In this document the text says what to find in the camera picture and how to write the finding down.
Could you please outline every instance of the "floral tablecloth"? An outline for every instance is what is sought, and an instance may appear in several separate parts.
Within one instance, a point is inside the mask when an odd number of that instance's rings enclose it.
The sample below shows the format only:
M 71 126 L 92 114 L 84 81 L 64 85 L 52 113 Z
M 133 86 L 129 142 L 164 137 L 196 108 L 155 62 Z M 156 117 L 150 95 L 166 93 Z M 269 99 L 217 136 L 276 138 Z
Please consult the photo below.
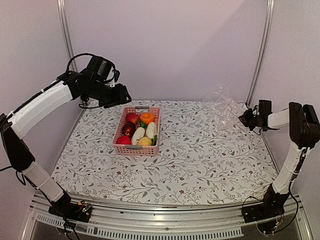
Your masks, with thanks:
M 150 204 L 227 204 L 261 197 L 277 176 L 261 136 L 241 123 L 213 132 L 212 116 L 200 102 L 128 106 L 161 107 L 157 156 L 116 153 L 112 141 L 123 105 L 88 109 L 52 174 L 68 192 Z

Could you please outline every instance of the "vertical metal pole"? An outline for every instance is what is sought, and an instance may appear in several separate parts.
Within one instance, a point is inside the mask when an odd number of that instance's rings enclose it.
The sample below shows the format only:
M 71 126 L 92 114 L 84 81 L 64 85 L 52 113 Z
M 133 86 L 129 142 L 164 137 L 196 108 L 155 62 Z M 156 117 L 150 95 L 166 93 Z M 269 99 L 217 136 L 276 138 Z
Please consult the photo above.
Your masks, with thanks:
M 65 1 L 64 0 L 57 0 L 57 5 L 58 5 L 58 12 L 59 12 L 59 17 L 60 17 L 60 23 L 61 23 L 66 53 L 68 55 L 68 58 L 71 59 L 74 56 L 74 51 L 72 48 L 71 38 L 70 38 L 70 33 L 69 33 Z M 71 69 L 75 72 L 78 71 L 75 61 L 73 61 L 71 63 Z
M 245 104 L 249 107 L 252 103 L 255 90 L 257 87 L 257 83 L 259 80 L 260 72 L 262 69 L 265 53 L 267 50 L 267 43 L 270 35 L 270 29 L 271 29 L 271 23 L 272 23 L 272 18 L 274 14 L 274 5 L 275 5 L 275 0 L 268 0 L 267 1 L 267 7 L 266 7 L 266 14 L 265 14 L 265 22 L 264 22 L 264 29 L 263 29 L 263 35 L 262 35 L 262 40 L 261 40 L 261 45 L 260 45 L 260 50 L 259 50 L 259 55 L 258 55 L 258 60 L 256 62 L 256 66 L 254 69 L 253 73 L 253 78 L 249 90 L 248 97 L 246 99 Z

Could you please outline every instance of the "lavender wall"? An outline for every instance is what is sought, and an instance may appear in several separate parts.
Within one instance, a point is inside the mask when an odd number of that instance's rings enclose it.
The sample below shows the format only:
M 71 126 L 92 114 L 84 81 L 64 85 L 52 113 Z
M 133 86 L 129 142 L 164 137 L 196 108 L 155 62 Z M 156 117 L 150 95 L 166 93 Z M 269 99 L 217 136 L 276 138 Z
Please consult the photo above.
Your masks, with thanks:
M 54 0 L 0 1 L 0 113 L 8 113 L 46 87 L 68 61 Z M 80 113 L 76 102 L 64 105 L 38 124 L 25 142 L 49 172 Z M 0 145 L 0 168 L 9 166 Z M 34 190 L 15 172 L 0 173 L 0 239 L 21 238 Z
M 275 1 L 268 48 L 252 104 L 272 100 L 273 112 L 289 102 L 311 104 L 320 118 L 320 2 Z M 289 129 L 267 132 L 282 166 L 289 149 Z M 295 182 L 314 239 L 320 239 L 320 143 L 310 153 Z
M 113 61 L 133 99 L 202 100 L 229 86 L 245 102 L 264 0 L 68 0 L 75 53 Z M 82 68 L 87 59 L 78 61 Z

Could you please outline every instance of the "black arm joint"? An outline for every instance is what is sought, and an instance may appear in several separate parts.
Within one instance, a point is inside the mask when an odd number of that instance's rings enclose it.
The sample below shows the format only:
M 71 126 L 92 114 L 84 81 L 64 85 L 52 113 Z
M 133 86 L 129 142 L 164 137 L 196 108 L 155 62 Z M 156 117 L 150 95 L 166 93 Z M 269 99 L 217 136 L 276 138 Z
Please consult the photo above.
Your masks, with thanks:
M 314 148 L 320 140 L 320 124 L 312 105 L 289 103 L 290 139 L 301 148 Z
M 4 113 L 0 115 L 0 133 L 4 150 L 13 169 L 18 172 L 26 170 L 35 161 L 35 157 L 11 128 L 11 123 L 8 122 Z
M 61 74 L 57 79 L 63 81 L 63 84 L 69 87 L 72 100 L 75 100 L 80 97 L 80 92 L 77 89 L 77 82 L 81 82 L 83 77 L 84 76 L 81 73 L 69 71 L 68 73 Z
M 250 131 L 255 129 L 255 127 L 261 128 L 264 132 L 271 130 L 268 127 L 268 116 L 272 114 L 271 111 L 271 101 L 269 100 L 259 100 L 259 105 L 255 106 L 254 109 L 249 108 L 243 115 L 239 116 L 239 120 Z

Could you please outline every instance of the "plastic fruit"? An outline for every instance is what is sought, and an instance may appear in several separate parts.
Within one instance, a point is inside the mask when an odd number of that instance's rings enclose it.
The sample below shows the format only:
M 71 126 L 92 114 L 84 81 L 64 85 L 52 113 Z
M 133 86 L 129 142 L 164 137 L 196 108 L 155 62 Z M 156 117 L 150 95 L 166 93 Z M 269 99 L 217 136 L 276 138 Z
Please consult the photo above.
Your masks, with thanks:
M 139 120 L 139 116 L 134 112 L 128 113 L 125 117 L 126 122 L 133 122 L 134 124 L 137 124 L 138 120 Z
M 151 144 L 152 144 L 151 139 L 146 136 L 144 136 L 138 141 L 138 145 L 140 146 L 151 146 Z
M 148 138 L 153 139 L 155 135 L 157 135 L 157 131 L 157 124 L 155 124 L 154 122 L 150 122 L 148 124 L 148 127 L 146 128 L 145 135 Z
M 125 145 L 131 145 L 130 137 L 128 136 L 121 136 L 116 141 L 116 144 L 125 144 Z
M 146 133 L 146 130 L 143 127 L 139 127 L 137 130 L 135 130 L 131 139 L 131 144 L 137 145 L 139 140 L 144 137 L 145 133 Z
M 125 136 L 128 136 L 131 138 L 136 131 L 136 125 L 132 121 L 128 121 L 123 127 L 122 127 L 122 133 Z
M 140 116 L 140 120 L 148 125 L 149 123 L 155 121 L 155 115 L 153 113 L 150 113 L 150 112 L 149 113 L 143 113 Z

